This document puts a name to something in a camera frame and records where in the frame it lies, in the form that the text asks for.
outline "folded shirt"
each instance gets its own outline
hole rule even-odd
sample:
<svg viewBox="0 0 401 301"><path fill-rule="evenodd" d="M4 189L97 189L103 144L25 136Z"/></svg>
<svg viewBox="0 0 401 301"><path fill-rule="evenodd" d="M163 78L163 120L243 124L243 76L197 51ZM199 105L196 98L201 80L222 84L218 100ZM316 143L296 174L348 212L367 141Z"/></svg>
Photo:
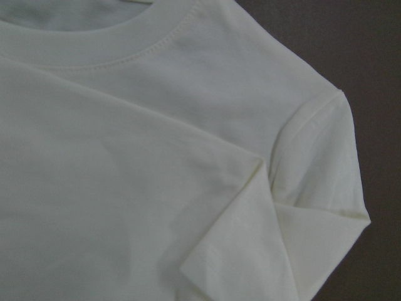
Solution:
<svg viewBox="0 0 401 301"><path fill-rule="evenodd" d="M345 94L234 0L0 12L0 300L311 300L369 225Z"/></svg>

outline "folded sleeve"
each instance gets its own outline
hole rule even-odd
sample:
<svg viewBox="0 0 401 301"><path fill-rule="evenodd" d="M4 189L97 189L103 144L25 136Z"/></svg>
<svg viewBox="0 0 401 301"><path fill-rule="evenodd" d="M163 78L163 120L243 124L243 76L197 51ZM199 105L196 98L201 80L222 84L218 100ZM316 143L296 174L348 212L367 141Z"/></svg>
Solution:
<svg viewBox="0 0 401 301"><path fill-rule="evenodd" d="M269 180L299 299L311 300L370 224L341 90L293 115L275 145Z"/></svg>
<svg viewBox="0 0 401 301"><path fill-rule="evenodd" d="M205 300L311 300L369 224L338 90L296 111L179 268Z"/></svg>

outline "shirt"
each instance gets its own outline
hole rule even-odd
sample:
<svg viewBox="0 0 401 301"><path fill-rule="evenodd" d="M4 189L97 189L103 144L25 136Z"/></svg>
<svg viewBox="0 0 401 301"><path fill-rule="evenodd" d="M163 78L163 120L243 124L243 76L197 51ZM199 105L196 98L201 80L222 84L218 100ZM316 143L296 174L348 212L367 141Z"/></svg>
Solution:
<svg viewBox="0 0 401 301"><path fill-rule="evenodd" d="M311 300L370 224L345 93L234 0L0 12L1 300Z"/></svg>

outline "dark surface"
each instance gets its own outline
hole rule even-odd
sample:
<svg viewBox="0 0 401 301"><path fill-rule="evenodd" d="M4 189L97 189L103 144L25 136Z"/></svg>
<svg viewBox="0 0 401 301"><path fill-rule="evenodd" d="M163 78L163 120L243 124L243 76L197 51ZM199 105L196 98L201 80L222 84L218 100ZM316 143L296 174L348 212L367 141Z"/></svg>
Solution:
<svg viewBox="0 0 401 301"><path fill-rule="evenodd" d="M372 223L313 301L401 301L401 0L236 1L352 109Z"/></svg>

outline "crew neck collar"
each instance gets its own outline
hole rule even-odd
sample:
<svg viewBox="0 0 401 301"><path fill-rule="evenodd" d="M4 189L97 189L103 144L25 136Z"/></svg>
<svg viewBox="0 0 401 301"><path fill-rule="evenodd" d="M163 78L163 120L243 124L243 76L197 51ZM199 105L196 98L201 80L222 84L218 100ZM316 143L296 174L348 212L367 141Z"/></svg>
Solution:
<svg viewBox="0 0 401 301"><path fill-rule="evenodd" d="M118 61L163 40L197 0L154 0L121 23L84 31L28 28L0 20L0 54L39 68L96 66Z"/></svg>

